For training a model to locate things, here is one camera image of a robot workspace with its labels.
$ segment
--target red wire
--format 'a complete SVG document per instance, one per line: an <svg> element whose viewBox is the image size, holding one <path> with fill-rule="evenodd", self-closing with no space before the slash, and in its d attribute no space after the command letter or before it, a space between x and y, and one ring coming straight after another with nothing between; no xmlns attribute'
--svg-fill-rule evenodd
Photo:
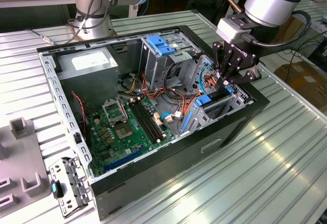
<svg viewBox="0 0 327 224"><path fill-rule="evenodd" d="M78 100L78 102L80 103L80 106L82 108L82 113L83 113L83 124L84 124L84 135L86 135L86 122L85 122L85 111L84 111L84 107L83 107L83 102L81 101L80 97L78 97L77 94L72 93L72 95L75 96L75 98Z"/></svg>

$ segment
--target metal bracket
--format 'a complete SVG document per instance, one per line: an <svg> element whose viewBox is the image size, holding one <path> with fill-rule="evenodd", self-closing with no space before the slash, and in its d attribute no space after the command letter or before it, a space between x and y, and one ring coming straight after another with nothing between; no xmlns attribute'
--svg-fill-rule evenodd
<svg viewBox="0 0 327 224"><path fill-rule="evenodd" d="M49 169L52 180L59 182L56 186L60 186L63 192L63 197L58 200L62 216L68 218L85 208L92 194L78 158L60 159Z"/></svg>

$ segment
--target chip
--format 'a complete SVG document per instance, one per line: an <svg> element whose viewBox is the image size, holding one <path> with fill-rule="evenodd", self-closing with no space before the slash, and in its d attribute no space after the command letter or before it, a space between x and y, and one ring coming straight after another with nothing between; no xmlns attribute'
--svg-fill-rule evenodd
<svg viewBox="0 0 327 224"><path fill-rule="evenodd" d="M114 128L119 139L124 139L133 135L132 128L128 125L128 123L123 123Z"/></svg>
<svg viewBox="0 0 327 224"><path fill-rule="evenodd" d="M101 155L101 158L102 158L102 160L105 161L105 160L111 158L111 155L110 155L109 152L106 152L106 153L104 153L104 154Z"/></svg>

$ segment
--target orange wire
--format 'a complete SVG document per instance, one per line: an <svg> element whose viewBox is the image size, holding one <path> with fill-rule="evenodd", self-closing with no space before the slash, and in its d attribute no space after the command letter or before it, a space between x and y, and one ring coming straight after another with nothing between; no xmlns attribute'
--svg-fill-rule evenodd
<svg viewBox="0 0 327 224"><path fill-rule="evenodd" d="M188 112L188 110L190 109L191 103L193 102L193 100L195 100L199 95L201 94L201 91L199 91L189 102L189 105L187 106L187 109L185 110L184 114L186 115L186 113Z"/></svg>

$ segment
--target metal work table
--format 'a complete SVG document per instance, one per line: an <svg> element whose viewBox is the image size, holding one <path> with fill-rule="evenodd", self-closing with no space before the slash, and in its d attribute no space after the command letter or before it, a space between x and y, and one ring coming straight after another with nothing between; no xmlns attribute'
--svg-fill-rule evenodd
<svg viewBox="0 0 327 224"><path fill-rule="evenodd" d="M327 31L327 24L322 22L321 18L327 15L327 3L316 3L312 0L301 0L295 10L303 10L309 13L311 17L311 28L322 33ZM305 18L301 15L295 15L295 17L301 20L303 23L306 22Z"/></svg>
<svg viewBox="0 0 327 224"><path fill-rule="evenodd" d="M191 11L114 20L119 34L188 25L208 44L215 27ZM56 42L67 27L39 30ZM0 124L32 119L46 167L72 154L27 31L0 34ZM327 118L261 67L268 107L219 152L102 223L314 223L327 208ZM90 204L64 220L50 195L1 223L99 223Z"/></svg>

